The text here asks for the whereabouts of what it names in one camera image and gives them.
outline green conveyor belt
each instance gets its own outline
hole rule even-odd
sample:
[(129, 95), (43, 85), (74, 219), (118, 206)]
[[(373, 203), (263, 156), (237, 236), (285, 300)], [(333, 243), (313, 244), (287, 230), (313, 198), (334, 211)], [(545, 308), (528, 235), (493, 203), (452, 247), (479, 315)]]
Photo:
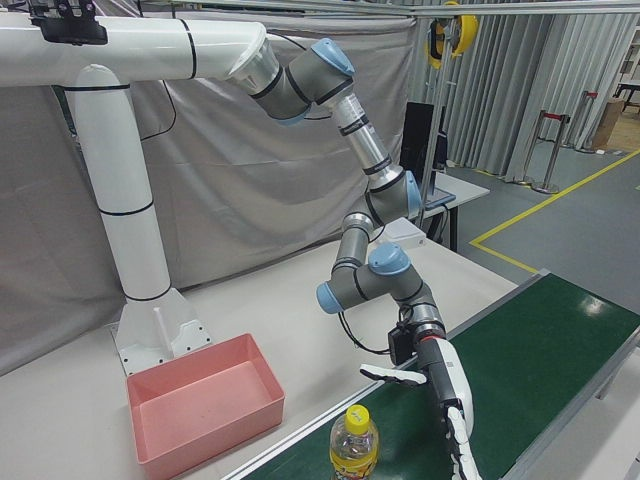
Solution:
[[(471, 447), (483, 479), (505, 475), (638, 325), (640, 316), (633, 312), (547, 275), (457, 335), (452, 343), (473, 392)], [(381, 435), (372, 480), (451, 478), (426, 389), (384, 385), (360, 403)], [(247, 478), (329, 480), (332, 424)]]

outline plastic bottle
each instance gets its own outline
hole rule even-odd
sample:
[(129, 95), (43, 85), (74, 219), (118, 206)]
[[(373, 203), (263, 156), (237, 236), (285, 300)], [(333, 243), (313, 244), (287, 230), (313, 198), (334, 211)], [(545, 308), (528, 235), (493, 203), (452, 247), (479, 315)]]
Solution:
[(352, 405), (331, 429), (332, 480), (367, 480), (378, 461), (380, 437), (369, 411)]

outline white robotic hand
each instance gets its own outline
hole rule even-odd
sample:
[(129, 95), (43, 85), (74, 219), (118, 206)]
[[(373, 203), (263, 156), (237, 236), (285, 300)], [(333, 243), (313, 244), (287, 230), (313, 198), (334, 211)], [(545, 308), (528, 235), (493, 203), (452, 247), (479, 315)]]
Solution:
[(453, 345), (427, 337), (416, 345), (419, 372), (362, 364), (360, 373), (372, 380), (419, 387), (431, 384), (446, 424), (453, 462), (452, 480), (482, 480), (471, 453), (473, 402), (469, 382)]
[(447, 409), (447, 439), (451, 444), (451, 460), (453, 476), (451, 480), (482, 480), (471, 453), (467, 424), (460, 410), (455, 407)]

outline box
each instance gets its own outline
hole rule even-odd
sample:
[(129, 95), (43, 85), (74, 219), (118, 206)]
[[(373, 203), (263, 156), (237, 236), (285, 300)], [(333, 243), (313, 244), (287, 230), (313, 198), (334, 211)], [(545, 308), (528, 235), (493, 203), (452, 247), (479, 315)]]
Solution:
[(284, 392), (241, 335), (127, 378), (136, 453), (164, 480), (282, 422)]
[(607, 145), (611, 137), (611, 132), (613, 132), (613, 127), (615, 127), (618, 118), (620, 118), (623, 108), (624, 100), (622, 98), (609, 99), (600, 123), (598, 124), (598, 128), (596, 129), (596, 133), (591, 140), (591, 148), (602, 148)]
[(410, 250), (425, 245), (427, 243), (427, 234), (406, 218), (399, 218), (387, 223), (384, 231), (376, 240), (378, 245), (388, 242), (396, 243), (404, 250)]

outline gray floor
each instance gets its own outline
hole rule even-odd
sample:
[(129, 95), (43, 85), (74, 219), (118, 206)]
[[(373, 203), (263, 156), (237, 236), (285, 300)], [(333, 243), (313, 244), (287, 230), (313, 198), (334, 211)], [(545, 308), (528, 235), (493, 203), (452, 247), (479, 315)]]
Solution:
[[(551, 147), (550, 143), (536, 147), (530, 167), (530, 176), (536, 180), (544, 177)], [(589, 155), (562, 149), (552, 181), (561, 189), (567, 188), (623, 156)], [(549, 196), (471, 169), (449, 168), (447, 173), (491, 190), (488, 196), (460, 208), (459, 253), (522, 283), (531, 273), (469, 242)], [(636, 155), (501, 230), (483, 245), (533, 268), (547, 268), (640, 313), (639, 239), (640, 155)]]

